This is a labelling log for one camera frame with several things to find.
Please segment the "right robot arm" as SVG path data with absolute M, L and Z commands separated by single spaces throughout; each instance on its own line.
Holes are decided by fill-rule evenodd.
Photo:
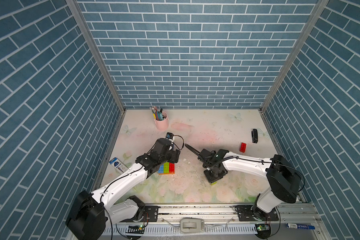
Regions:
M 188 144 L 185 147 L 203 163 L 204 174 L 209 183 L 222 179 L 229 171 L 237 171 L 268 181 L 268 188 L 260 193 L 251 207 L 253 215 L 265 217 L 282 203 L 294 204 L 304 182 L 300 172 L 291 167 L 281 155 L 272 158 L 254 158 L 220 149 L 197 151 Z

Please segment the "red lego brick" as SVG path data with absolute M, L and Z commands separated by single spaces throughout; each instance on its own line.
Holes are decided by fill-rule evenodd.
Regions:
M 241 153 L 245 153 L 245 152 L 246 152 L 246 148 L 247 148 L 247 144 L 246 144 L 246 143 L 241 143 L 240 152 L 241 152 Z
M 169 174 L 175 173 L 175 164 L 169 163 Z

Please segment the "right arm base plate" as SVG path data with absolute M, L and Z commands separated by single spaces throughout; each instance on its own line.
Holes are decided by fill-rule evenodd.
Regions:
M 275 208 L 270 213 L 263 212 L 253 205 L 236 205 L 233 209 L 237 213 L 240 222 L 272 222 L 280 219 Z

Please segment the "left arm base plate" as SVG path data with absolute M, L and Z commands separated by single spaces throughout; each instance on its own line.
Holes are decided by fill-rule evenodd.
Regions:
M 133 216 L 132 221 L 141 222 L 157 222 L 159 215 L 159 206 L 145 206 L 138 207 L 136 214 Z

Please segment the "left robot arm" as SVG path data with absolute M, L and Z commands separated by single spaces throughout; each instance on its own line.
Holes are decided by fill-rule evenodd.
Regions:
M 137 157 L 136 162 L 115 180 L 89 193 L 79 193 L 71 207 L 66 226 L 79 240 L 97 240 L 108 227 L 115 229 L 124 220 L 148 224 L 149 214 L 145 203 L 131 196 L 124 202 L 118 200 L 136 185 L 159 171 L 165 163 L 179 161 L 181 148 L 175 144 L 176 135 L 167 133 L 151 149 Z

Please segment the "lime green lego brick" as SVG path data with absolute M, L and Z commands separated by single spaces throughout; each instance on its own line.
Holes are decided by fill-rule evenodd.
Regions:
M 170 164 L 169 163 L 165 163 L 163 165 L 163 174 L 169 174 L 170 173 Z

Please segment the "light blue lego brick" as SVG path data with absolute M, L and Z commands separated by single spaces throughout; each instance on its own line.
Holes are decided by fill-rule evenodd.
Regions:
M 161 165 L 160 168 L 159 168 L 159 170 L 158 170 L 158 174 L 159 174 L 159 175 L 163 175 L 163 174 L 164 174 L 164 170 L 165 170 L 165 169 L 164 169 L 164 165 Z

